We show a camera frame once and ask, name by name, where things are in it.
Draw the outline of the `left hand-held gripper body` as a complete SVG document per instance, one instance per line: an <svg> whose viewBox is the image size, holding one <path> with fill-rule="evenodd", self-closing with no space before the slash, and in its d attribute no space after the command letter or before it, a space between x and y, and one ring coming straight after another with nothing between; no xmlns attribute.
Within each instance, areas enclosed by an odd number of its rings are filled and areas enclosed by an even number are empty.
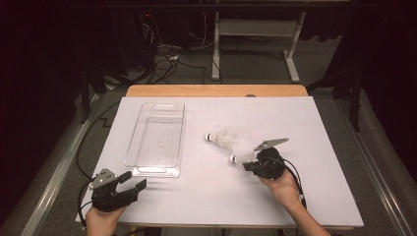
<svg viewBox="0 0 417 236"><path fill-rule="evenodd" d="M104 212L111 212L138 200L136 189L117 191L118 177L111 170L103 168L93 179L91 186L92 206Z"/></svg>

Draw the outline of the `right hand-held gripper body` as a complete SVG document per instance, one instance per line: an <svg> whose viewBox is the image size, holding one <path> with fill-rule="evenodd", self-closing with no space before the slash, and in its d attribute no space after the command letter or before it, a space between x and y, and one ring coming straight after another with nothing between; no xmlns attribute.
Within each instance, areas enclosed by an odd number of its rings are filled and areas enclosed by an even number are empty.
<svg viewBox="0 0 417 236"><path fill-rule="evenodd" d="M272 180L280 177L286 169L286 165L275 146L288 141L288 138L267 140L255 147L254 151L257 152L256 159L258 161L254 167L254 174Z"/></svg>

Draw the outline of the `clear plastic container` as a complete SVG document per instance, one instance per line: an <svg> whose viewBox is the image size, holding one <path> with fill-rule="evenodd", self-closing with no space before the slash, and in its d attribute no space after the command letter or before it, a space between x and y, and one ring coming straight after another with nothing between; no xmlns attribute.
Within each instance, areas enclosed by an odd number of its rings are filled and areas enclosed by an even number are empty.
<svg viewBox="0 0 417 236"><path fill-rule="evenodd" d="M184 112L183 103L142 105L124 161L134 176L179 176Z"/></svg>

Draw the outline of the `person's left hand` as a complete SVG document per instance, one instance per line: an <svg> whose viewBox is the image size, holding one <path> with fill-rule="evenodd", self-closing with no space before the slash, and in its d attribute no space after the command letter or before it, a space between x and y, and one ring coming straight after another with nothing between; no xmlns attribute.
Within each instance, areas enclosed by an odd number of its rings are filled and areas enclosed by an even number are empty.
<svg viewBox="0 0 417 236"><path fill-rule="evenodd" d="M104 212L92 206L86 214L88 236L112 236L118 219L125 209L124 206L111 212Z"/></svg>

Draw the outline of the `person's right hand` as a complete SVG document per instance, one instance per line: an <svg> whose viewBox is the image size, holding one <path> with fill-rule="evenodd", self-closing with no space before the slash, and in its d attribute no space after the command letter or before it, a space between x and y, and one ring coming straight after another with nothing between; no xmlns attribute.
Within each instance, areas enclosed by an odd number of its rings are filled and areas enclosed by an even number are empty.
<svg viewBox="0 0 417 236"><path fill-rule="evenodd" d="M260 181L268 187L272 195L287 211L303 207L295 180L288 171L275 180L260 177Z"/></svg>

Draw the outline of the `white table cover board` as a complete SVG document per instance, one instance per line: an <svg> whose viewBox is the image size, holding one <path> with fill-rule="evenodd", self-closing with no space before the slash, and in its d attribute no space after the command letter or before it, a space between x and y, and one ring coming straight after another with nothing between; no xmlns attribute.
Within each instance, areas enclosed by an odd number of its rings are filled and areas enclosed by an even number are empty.
<svg viewBox="0 0 417 236"><path fill-rule="evenodd" d="M120 220L126 224L204 227L291 227L294 222L252 173L229 163L227 150L205 141L226 129L237 152L283 139L280 154L301 176L309 213L323 226L363 224L316 103L301 97L182 97L185 130L180 174L149 178Z"/></svg>

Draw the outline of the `black metal stand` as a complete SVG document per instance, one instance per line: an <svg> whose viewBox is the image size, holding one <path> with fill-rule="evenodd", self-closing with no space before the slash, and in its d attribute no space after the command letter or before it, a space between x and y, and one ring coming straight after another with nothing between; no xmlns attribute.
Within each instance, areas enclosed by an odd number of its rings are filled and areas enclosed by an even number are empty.
<svg viewBox="0 0 417 236"><path fill-rule="evenodd" d="M132 81L122 77L121 75L110 72L98 64L85 64L81 71L82 124L87 122L90 114L89 89L93 89L93 91L97 94L105 94L105 76L109 76L110 78L115 79L117 82L124 86L131 86L133 84Z"/></svg>
<svg viewBox="0 0 417 236"><path fill-rule="evenodd" d="M355 65L342 67L334 72L326 73L325 76L309 84L307 92L318 88L332 88L331 96L335 99L350 99L349 120L355 131L359 132L359 108L361 93L362 68Z"/></svg>

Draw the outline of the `black computer case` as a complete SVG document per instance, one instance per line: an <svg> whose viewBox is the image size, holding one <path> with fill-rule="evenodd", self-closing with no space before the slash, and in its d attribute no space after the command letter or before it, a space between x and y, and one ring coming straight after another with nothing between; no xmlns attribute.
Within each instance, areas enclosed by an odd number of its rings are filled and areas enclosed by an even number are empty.
<svg viewBox="0 0 417 236"><path fill-rule="evenodd" d="M150 57L145 49L138 15L134 12L113 12L110 16L125 67L148 67Z"/></svg>

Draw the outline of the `grey metal floor rail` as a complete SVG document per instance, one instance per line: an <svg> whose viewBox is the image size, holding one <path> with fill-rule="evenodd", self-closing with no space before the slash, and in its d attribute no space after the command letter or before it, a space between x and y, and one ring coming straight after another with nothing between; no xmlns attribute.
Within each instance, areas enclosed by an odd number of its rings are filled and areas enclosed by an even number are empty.
<svg viewBox="0 0 417 236"><path fill-rule="evenodd" d="M406 220L405 215L398 204L398 200L388 186L387 181L374 160L374 157L366 145L364 138L360 132L354 129L350 121L349 111L346 104L342 100L336 100L335 104L345 123L349 127L350 133L353 135L358 148L360 149L361 159L364 162L365 169L373 182L376 192L379 195L379 198L390 218L392 225L395 228L395 231L397 232L397 235L417 236L417 233L412 231L410 224Z"/></svg>
<svg viewBox="0 0 417 236"><path fill-rule="evenodd" d="M102 97L97 94L88 99L89 112L86 121L83 122L82 96L80 94L76 96L74 100L77 106L75 116L40 167L25 194L25 197L32 201L32 204L29 205L31 215L20 236L37 236L40 232L59 195L81 140L89 127L90 116L94 114L101 100Z"/></svg>

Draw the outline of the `white metal stand frame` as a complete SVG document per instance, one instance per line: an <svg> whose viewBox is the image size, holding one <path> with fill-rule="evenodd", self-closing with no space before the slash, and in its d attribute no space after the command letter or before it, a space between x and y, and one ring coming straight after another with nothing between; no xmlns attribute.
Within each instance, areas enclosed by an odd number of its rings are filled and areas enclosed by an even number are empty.
<svg viewBox="0 0 417 236"><path fill-rule="evenodd" d="M273 21L273 20L225 20L218 12L214 18L213 53L211 62L211 78L214 81L220 79L220 51L219 40L222 35L229 36L282 36L291 37L291 45L283 51L283 57L291 81L300 83L300 78L293 60L293 54L304 25L305 12L298 15L297 20Z"/></svg>

